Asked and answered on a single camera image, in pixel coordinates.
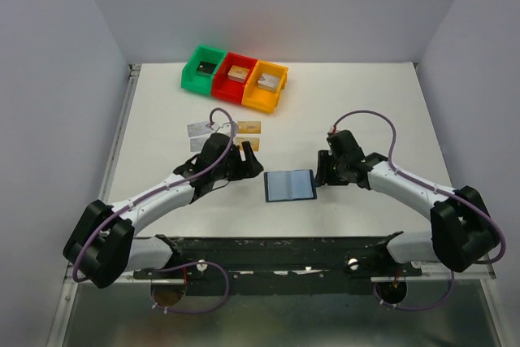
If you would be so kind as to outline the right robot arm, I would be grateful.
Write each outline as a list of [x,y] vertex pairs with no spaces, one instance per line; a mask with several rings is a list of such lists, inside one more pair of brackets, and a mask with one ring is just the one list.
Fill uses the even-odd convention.
[[408,262],[439,262],[463,272],[500,244],[480,194],[470,186],[439,186],[393,169],[382,154],[364,154],[349,130],[330,132],[318,153],[317,186],[346,186],[382,193],[419,213],[427,232],[396,232],[381,242],[375,269],[392,275]]

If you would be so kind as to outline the gold credit card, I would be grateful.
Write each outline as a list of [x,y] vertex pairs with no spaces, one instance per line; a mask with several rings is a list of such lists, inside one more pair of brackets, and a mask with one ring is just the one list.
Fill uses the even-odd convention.
[[253,152],[259,151],[260,139],[258,137],[236,137],[234,139],[234,142],[235,145],[239,148],[239,150],[243,150],[243,144],[247,142],[250,144],[250,147]]
[[238,121],[238,134],[260,134],[262,131],[262,123],[260,121]]

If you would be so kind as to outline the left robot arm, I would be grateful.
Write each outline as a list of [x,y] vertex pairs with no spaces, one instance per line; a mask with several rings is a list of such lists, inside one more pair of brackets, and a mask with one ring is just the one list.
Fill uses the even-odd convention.
[[220,180],[258,176],[263,167],[255,150],[247,139],[235,144],[229,136],[214,133],[199,153],[151,189],[113,204],[89,203],[63,248],[63,256],[73,266],[74,280],[89,280],[106,288],[127,271],[154,269],[163,278],[174,276],[180,258],[172,253],[167,239],[139,241],[137,233],[204,197]]

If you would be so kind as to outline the silver credit card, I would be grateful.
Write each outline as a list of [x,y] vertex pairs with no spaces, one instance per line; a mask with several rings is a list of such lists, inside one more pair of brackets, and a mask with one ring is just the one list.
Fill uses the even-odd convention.
[[190,151],[194,152],[194,153],[198,153],[202,150],[202,148],[206,142],[206,138],[205,137],[194,137],[194,138],[191,138],[189,141],[190,141],[190,144],[189,144]]
[[187,133],[189,138],[201,137],[213,132],[209,121],[202,121],[187,125]]

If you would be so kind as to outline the blue leather card holder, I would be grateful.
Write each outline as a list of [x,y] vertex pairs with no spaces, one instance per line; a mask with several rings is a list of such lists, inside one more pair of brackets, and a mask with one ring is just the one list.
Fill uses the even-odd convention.
[[314,173],[310,169],[264,173],[266,202],[294,202],[317,198]]

